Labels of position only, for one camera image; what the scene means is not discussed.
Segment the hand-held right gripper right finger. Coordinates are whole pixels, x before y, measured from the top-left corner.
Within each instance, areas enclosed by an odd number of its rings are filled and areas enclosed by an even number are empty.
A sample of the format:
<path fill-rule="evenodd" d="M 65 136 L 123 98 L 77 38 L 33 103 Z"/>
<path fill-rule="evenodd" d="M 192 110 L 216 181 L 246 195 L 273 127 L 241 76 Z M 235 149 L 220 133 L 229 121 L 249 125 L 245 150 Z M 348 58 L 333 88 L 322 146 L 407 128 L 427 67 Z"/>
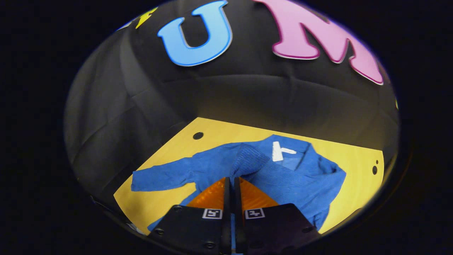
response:
<path fill-rule="evenodd" d="M 240 177 L 234 180 L 234 215 L 239 254 L 291 254 L 321 238 L 296 205 L 278 204 Z"/>

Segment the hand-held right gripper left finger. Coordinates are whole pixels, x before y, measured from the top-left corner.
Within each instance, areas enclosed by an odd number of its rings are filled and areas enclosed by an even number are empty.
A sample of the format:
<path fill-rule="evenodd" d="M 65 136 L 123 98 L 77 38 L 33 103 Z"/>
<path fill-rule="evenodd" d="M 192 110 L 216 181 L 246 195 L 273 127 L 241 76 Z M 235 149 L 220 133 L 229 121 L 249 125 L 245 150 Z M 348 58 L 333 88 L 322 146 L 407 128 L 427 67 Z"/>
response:
<path fill-rule="evenodd" d="M 174 255 L 231 254 L 231 182 L 223 178 L 214 201 L 221 208 L 173 205 L 148 239 Z"/>

